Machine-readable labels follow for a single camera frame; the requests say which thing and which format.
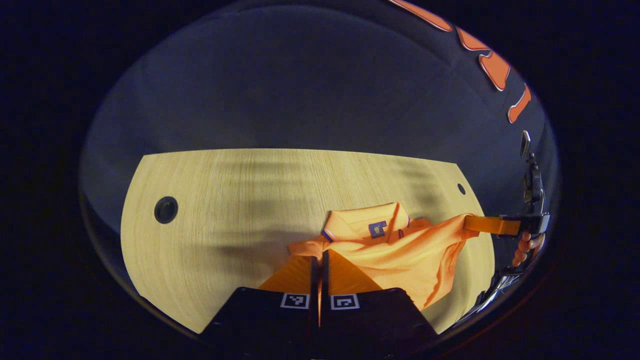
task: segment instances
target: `human hand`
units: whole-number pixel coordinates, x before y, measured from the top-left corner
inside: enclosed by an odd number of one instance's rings
[[[540,234],[539,237],[531,240],[531,234],[523,233],[520,242],[518,242],[518,250],[516,250],[513,257],[513,267],[517,267],[521,262],[527,259],[527,253],[533,250],[533,256],[538,255],[542,245],[545,243],[545,233]]]

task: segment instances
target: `orange polo shirt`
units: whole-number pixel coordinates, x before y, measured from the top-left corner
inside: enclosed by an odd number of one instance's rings
[[[323,252],[333,249],[383,289],[404,289],[423,310],[451,291],[458,254],[467,239],[479,235],[463,228],[469,215],[432,225],[410,219],[398,202],[332,211],[322,236],[289,244],[289,251],[322,260]]]

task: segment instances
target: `wooden table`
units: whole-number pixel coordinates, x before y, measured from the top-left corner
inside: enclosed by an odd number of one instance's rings
[[[165,196],[178,212],[160,224],[154,208]],[[200,333],[237,287],[256,288],[287,262],[288,243],[319,236],[329,211],[396,201],[434,224],[484,215],[452,163],[297,149],[147,155],[125,200],[122,253],[140,295]],[[492,241],[481,233],[460,253],[451,292],[422,312],[436,332],[474,305],[493,271]]]

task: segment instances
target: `shirt logo patch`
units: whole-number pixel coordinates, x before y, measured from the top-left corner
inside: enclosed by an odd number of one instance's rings
[[[380,236],[385,235],[384,227],[387,226],[386,221],[376,222],[373,224],[369,224],[369,232],[371,233],[371,238],[379,238]]]

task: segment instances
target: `black grommet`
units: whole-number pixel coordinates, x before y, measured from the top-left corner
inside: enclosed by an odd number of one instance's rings
[[[170,196],[158,200],[154,214],[160,224],[170,223],[178,213],[178,202]]]

